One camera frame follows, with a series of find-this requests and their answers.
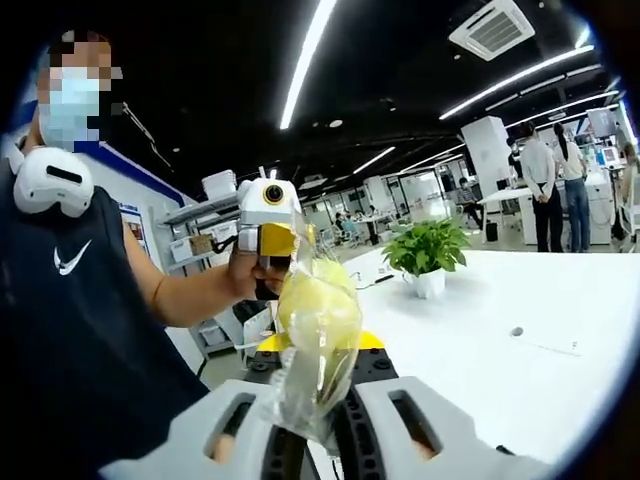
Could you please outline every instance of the potted plant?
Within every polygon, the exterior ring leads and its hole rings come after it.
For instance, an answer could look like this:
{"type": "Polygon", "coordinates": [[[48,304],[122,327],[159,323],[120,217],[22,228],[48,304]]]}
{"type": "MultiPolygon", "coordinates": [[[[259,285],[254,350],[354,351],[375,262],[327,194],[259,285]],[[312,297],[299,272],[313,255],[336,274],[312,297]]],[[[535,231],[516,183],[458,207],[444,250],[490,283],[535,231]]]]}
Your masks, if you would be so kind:
{"type": "Polygon", "coordinates": [[[469,246],[464,232],[451,220],[427,221],[407,228],[383,250],[392,268],[408,273],[420,298],[444,290],[445,271],[467,264],[462,248],[469,246]]]}

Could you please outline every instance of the poster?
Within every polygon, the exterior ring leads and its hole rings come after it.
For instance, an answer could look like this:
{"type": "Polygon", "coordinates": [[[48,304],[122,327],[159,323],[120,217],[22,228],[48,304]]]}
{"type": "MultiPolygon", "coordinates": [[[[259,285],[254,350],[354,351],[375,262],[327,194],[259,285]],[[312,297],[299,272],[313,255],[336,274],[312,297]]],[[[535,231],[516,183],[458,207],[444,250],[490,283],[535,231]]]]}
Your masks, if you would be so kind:
{"type": "Polygon", "coordinates": [[[147,247],[147,236],[144,233],[144,226],[142,225],[142,215],[140,214],[138,207],[121,202],[118,202],[118,205],[120,206],[120,214],[122,215],[124,223],[129,225],[129,228],[133,232],[133,236],[136,237],[136,240],[138,240],[138,243],[145,251],[145,253],[149,255],[149,248],[147,247]]]}

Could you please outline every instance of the nike logo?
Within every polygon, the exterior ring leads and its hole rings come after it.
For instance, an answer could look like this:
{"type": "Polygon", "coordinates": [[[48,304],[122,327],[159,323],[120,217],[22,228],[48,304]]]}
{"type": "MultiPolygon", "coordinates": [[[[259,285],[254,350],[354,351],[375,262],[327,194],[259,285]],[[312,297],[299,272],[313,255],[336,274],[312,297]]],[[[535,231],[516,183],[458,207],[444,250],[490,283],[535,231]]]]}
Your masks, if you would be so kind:
{"type": "Polygon", "coordinates": [[[89,240],[86,245],[82,247],[82,249],[80,249],[78,255],[73,257],[71,261],[67,263],[64,263],[62,260],[60,260],[60,256],[58,255],[58,247],[55,247],[53,249],[53,264],[56,266],[58,273],[62,276],[66,276],[73,272],[73,269],[76,268],[76,265],[78,265],[78,263],[80,262],[82,255],[84,255],[85,250],[89,248],[90,243],[91,240],[89,240]]]}

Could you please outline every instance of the white flower pot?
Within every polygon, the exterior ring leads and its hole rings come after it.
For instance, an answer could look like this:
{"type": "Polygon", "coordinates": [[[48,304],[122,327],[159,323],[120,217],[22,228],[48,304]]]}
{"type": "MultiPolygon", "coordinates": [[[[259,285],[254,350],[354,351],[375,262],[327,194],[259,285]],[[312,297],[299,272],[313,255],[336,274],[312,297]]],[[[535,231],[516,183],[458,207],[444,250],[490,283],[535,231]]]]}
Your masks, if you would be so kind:
{"type": "Polygon", "coordinates": [[[413,288],[420,298],[436,298],[444,292],[445,271],[440,268],[418,277],[411,275],[413,288]]]}

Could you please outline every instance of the black ceiling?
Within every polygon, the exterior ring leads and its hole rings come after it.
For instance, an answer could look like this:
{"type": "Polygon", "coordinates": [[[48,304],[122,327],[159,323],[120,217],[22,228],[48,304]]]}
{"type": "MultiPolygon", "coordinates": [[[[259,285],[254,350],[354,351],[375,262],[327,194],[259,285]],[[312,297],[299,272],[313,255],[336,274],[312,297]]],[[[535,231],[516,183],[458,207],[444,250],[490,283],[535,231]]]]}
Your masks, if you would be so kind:
{"type": "MultiPolygon", "coordinates": [[[[105,34],[122,66],[124,100],[170,167],[125,117],[117,120],[110,143],[195,198],[202,198],[202,177],[227,168],[243,177],[259,165],[277,167],[298,186],[308,175],[323,174],[330,179],[325,186],[331,185],[390,146],[396,146],[391,154],[336,188],[398,171],[456,145],[460,127],[485,116],[485,107],[598,62],[596,53],[581,55],[439,121],[448,108],[493,83],[573,48],[582,24],[559,10],[556,0],[543,9],[538,0],[516,2],[535,37],[485,62],[447,40],[484,0],[438,2],[437,8],[424,0],[338,0],[285,131],[278,129],[280,117],[317,0],[218,2],[171,12],[172,29],[144,12],[131,14],[105,34]],[[329,128],[335,119],[344,123],[329,128]]],[[[611,80],[602,69],[576,75],[491,114],[506,125],[600,93],[611,80]]],[[[581,105],[567,115],[602,104],[581,105]]]]}

